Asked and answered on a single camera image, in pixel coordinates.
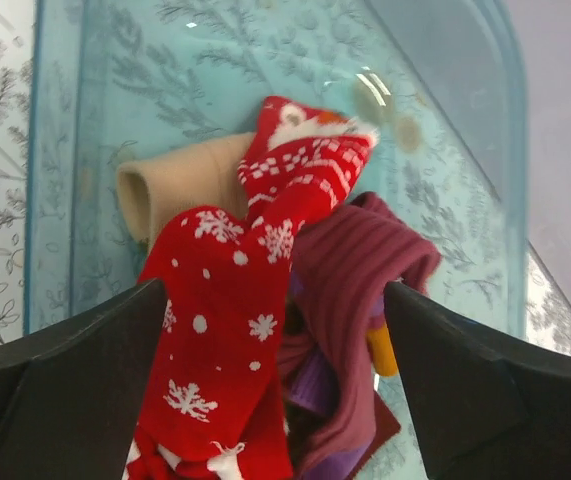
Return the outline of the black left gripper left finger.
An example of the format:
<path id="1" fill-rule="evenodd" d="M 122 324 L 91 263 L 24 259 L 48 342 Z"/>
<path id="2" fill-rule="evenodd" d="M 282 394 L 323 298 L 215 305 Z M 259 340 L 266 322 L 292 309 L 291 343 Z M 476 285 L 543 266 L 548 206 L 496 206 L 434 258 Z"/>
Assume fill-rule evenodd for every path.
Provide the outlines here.
<path id="1" fill-rule="evenodd" d="M 161 333 L 159 280 L 0 346 L 0 479 L 119 479 Z"/>

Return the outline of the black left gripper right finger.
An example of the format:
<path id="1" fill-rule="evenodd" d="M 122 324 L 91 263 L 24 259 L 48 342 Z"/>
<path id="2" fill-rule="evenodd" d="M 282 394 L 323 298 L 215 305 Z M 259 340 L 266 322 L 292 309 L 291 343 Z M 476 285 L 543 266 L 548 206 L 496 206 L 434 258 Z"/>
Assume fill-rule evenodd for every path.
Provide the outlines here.
<path id="1" fill-rule="evenodd" d="M 385 317 L 430 479 L 571 480 L 571 357 L 400 282 Z"/>

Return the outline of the maroon sock with orange cuff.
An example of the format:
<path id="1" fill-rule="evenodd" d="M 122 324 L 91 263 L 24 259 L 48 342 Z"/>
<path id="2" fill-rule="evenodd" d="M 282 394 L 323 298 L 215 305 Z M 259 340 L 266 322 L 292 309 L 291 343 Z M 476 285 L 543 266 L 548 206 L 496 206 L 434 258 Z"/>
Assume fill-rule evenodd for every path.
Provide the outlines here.
<path id="1" fill-rule="evenodd" d="M 288 401 L 321 419 L 330 419 L 344 410 L 345 398 L 360 401 L 362 391 L 367 389 L 367 380 L 371 379 L 367 374 L 369 365 L 383 377 L 398 373 L 386 327 L 370 328 L 364 342 L 356 346 L 360 348 L 360 356 L 354 364 L 345 363 L 342 357 L 331 362 L 322 349 L 315 346 L 293 377 Z"/>

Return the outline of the red sock with white pattern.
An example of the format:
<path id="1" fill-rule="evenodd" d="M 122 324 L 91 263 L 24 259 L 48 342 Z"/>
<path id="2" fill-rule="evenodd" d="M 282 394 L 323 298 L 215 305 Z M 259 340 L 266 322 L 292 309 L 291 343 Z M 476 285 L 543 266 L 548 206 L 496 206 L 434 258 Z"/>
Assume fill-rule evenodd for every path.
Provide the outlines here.
<path id="1" fill-rule="evenodd" d="M 146 260 L 168 301 L 133 440 L 191 462 L 244 442 L 243 479 L 292 477 L 276 355 L 295 236 L 349 196 L 378 140 L 359 118 L 266 98 L 237 167 L 245 216 L 180 213 Z"/>

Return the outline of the maroon purple striped sock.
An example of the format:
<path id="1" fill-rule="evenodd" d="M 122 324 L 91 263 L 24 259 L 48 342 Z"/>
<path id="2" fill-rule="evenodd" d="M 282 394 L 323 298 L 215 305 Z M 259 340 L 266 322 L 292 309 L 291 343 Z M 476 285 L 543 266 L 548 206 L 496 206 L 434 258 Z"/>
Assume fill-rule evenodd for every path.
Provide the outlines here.
<path id="1" fill-rule="evenodd" d="M 290 455 L 298 479 L 350 479 L 401 426 L 376 393 L 374 367 L 360 401 L 321 419 L 288 401 L 290 384 L 318 346 L 331 362 L 354 364 L 370 328 L 384 326 L 384 289 L 399 281 L 425 293 L 441 262 L 436 246 L 400 220 L 375 193 L 342 205 L 295 239 L 288 325 L 278 353 Z"/>

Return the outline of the beige striped sock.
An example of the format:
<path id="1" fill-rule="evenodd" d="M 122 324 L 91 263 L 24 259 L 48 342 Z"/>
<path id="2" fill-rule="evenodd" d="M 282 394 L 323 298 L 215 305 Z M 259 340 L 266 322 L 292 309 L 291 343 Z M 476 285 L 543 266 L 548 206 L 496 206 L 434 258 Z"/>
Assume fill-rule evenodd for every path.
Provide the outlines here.
<path id="1" fill-rule="evenodd" d="M 230 135 L 121 164 L 116 193 L 133 239 L 151 247 L 172 218 L 199 206 L 244 217 L 247 197 L 237 167 L 253 138 L 252 133 Z"/>

